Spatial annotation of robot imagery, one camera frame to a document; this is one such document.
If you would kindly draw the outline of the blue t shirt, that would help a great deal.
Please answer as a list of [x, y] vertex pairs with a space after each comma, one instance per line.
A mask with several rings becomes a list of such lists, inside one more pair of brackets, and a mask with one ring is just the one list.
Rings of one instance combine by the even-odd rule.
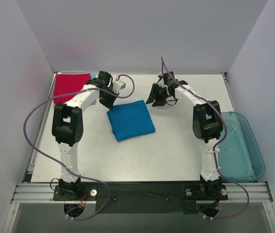
[[143, 100], [115, 105], [107, 112], [107, 117], [118, 142], [155, 132], [155, 126]]

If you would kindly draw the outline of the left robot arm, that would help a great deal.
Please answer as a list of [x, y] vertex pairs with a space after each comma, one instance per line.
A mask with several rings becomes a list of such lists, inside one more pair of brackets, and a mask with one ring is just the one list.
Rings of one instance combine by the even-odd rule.
[[125, 86], [119, 78], [114, 80], [108, 72], [100, 71], [98, 77], [85, 83], [83, 93], [54, 107], [52, 135], [58, 143], [60, 161], [64, 164], [59, 189], [71, 200], [77, 200], [83, 192], [77, 156], [78, 143], [84, 133], [83, 113], [95, 100], [111, 109]]

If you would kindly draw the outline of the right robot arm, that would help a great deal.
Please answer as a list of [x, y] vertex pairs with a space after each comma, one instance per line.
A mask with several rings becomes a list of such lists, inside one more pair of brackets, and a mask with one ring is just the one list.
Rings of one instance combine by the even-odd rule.
[[219, 103], [200, 97], [184, 80], [176, 80], [173, 72], [161, 73], [152, 85], [147, 104], [153, 107], [165, 106], [167, 98], [181, 101], [192, 110], [192, 130], [199, 140], [202, 157], [201, 185], [199, 194], [209, 199], [221, 190], [221, 176], [218, 172], [218, 153], [216, 143], [223, 131]]

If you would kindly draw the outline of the folded light teal t shirt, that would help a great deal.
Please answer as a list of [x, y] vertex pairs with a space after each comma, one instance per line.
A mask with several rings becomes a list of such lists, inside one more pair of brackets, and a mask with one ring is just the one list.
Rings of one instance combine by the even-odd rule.
[[[90, 75], [90, 81], [89, 81], [89, 85], [91, 85], [91, 88], [94, 88], [94, 84], [93, 84], [93, 80], [96, 78], [96, 75], [94, 73], [91, 73]], [[97, 90], [92, 90], [92, 92], [94, 92], [94, 94], [91, 95], [93, 101], [91, 102], [91, 105], [96, 104], [96, 100], [99, 96], [98, 91]]]

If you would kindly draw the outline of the folded red t shirt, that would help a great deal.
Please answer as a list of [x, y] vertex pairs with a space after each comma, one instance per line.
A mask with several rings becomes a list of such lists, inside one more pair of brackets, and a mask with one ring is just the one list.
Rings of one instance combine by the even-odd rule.
[[91, 79], [90, 73], [57, 74], [55, 78], [54, 96], [78, 92], [82, 90], [87, 81]]

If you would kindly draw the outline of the translucent blue plastic bin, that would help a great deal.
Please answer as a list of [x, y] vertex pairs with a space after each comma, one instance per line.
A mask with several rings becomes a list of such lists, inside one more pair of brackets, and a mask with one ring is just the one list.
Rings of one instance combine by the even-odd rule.
[[258, 181], [265, 173], [265, 163], [248, 120], [237, 112], [222, 113], [227, 136], [219, 144], [220, 172], [238, 183]]

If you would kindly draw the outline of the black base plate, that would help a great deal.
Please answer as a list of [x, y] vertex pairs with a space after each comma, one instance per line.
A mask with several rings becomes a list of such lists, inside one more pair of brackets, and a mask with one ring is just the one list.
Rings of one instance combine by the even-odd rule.
[[54, 201], [72, 201], [82, 208], [94, 201], [95, 210], [102, 214], [195, 214], [215, 209], [227, 199], [221, 181], [78, 182], [71, 187], [57, 185], [53, 193]]

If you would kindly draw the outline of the aluminium frame rail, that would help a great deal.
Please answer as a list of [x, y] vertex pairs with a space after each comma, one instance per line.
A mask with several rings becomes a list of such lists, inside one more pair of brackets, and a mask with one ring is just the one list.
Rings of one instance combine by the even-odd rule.
[[[272, 202], [273, 197], [267, 183], [242, 183], [252, 203]], [[246, 192], [239, 186], [226, 184], [228, 202], [243, 203], [247, 201]], [[53, 191], [48, 183], [18, 183], [11, 203], [55, 203]]]

